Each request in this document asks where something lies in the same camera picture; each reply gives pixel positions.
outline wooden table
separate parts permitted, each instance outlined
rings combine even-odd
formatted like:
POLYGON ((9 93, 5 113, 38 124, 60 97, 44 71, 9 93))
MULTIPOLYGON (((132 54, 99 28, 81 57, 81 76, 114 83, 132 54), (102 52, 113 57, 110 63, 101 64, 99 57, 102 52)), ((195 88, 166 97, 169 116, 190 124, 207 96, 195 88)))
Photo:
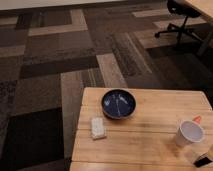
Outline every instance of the wooden table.
POLYGON ((213 165, 196 169, 195 159, 213 144, 213 111, 203 92, 128 89, 136 99, 126 120, 103 116, 100 101, 110 89, 86 88, 72 156, 71 171, 212 171, 213 165), (205 129, 202 143, 177 147, 173 137, 182 120, 201 115, 205 129), (92 117, 101 116, 107 138, 93 141, 92 117))
POLYGON ((199 11, 211 24, 211 30, 201 45, 198 55, 201 56, 213 37, 213 0, 184 0, 189 6, 199 11))

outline dark blue bowl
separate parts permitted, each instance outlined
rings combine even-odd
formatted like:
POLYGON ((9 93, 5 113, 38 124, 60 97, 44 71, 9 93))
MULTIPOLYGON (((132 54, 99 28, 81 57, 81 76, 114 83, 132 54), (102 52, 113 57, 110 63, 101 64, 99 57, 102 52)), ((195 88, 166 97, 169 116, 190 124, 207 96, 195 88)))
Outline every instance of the dark blue bowl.
POLYGON ((134 97, 129 92, 120 89, 107 92, 101 104, 104 114, 112 119, 127 118, 136 107, 134 97))

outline floor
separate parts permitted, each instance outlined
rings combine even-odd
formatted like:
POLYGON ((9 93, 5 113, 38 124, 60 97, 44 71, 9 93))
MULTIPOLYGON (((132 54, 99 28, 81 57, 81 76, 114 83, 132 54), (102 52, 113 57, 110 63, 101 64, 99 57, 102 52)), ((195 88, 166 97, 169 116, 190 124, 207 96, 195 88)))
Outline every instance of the floor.
POLYGON ((84 87, 202 90, 213 105, 213 46, 198 58, 190 38, 153 37, 182 18, 165 2, 0 17, 0 170, 69 170, 84 87))

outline cup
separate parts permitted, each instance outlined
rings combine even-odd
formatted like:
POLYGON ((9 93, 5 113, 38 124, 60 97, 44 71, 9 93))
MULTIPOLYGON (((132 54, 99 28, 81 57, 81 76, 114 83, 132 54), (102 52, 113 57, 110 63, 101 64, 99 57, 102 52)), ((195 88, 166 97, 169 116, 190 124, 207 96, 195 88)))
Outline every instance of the cup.
POLYGON ((204 131, 198 123, 193 121, 183 121, 175 135, 175 142, 178 146, 184 147, 192 143, 201 142, 203 138, 204 131))

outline office chair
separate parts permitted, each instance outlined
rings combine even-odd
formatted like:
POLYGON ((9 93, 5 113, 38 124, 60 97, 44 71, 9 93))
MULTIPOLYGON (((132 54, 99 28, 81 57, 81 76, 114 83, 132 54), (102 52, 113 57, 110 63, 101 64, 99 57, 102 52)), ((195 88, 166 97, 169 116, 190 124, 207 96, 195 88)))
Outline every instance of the office chair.
POLYGON ((193 28, 186 28, 186 22, 187 22, 188 18, 189 17, 191 17, 191 18, 199 17, 200 13, 195 11, 193 8, 188 7, 185 4, 180 4, 180 3, 176 2, 175 0, 168 0, 167 7, 171 14, 184 15, 185 16, 184 22, 183 22, 182 26, 180 26, 180 27, 170 23, 167 27, 167 30, 155 33, 155 37, 159 38, 160 34, 162 34, 162 33, 178 33, 177 44, 176 44, 177 47, 180 44, 182 34, 186 34, 187 36, 193 38, 194 40, 202 42, 202 40, 194 33, 193 28))

